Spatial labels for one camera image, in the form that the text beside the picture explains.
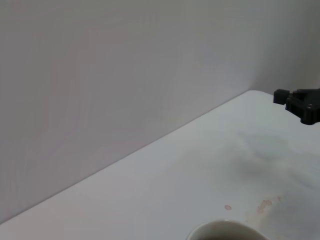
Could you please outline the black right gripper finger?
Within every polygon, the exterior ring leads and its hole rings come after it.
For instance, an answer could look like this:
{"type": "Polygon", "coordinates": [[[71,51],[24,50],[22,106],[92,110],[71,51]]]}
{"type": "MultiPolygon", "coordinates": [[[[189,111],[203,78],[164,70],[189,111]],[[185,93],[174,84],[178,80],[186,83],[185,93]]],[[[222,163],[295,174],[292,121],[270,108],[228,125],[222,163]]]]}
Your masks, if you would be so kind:
{"type": "Polygon", "coordinates": [[[284,89],[277,89],[273,93],[273,102],[275,104],[285,104],[287,100],[300,101],[304,104],[319,104],[320,89],[297,89],[293,92],[284,89]]]}
{"type": "Polygon", "coordinates": [[[314,125],[320,122],[320,96],[318,94],[310,94],[303,99],[288,97],[285,109],[300,118],[300,122],[304,125],[314,125]]]}

